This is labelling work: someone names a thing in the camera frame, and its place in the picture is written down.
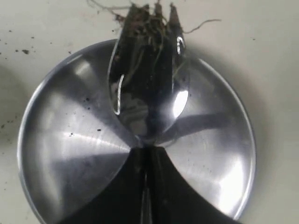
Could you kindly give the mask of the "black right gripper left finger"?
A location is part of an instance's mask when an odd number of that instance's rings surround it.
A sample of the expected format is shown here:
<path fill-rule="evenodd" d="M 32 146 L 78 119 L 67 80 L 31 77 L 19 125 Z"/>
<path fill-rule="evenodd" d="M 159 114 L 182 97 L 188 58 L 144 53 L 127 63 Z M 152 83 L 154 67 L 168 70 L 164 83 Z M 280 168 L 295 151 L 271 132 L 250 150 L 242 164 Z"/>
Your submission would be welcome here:
<path fill-rule="evenodd" d="M 146 224 L 142 210 L 146 153 L 130 150 L 128 158 L 108 186 L 60 224 Z"/>

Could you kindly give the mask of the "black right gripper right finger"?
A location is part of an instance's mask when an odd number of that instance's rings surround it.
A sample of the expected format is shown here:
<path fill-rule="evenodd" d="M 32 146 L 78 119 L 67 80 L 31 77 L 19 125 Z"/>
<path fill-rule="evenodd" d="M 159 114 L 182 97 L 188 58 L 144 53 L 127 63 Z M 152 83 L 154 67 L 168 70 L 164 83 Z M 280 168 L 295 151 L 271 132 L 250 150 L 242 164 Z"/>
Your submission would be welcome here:
<path fill-rule="evenodd" d="M 166 150 L 149 148 L 149 190 L 154 224 L 238 224 L 198 194 Z"/>

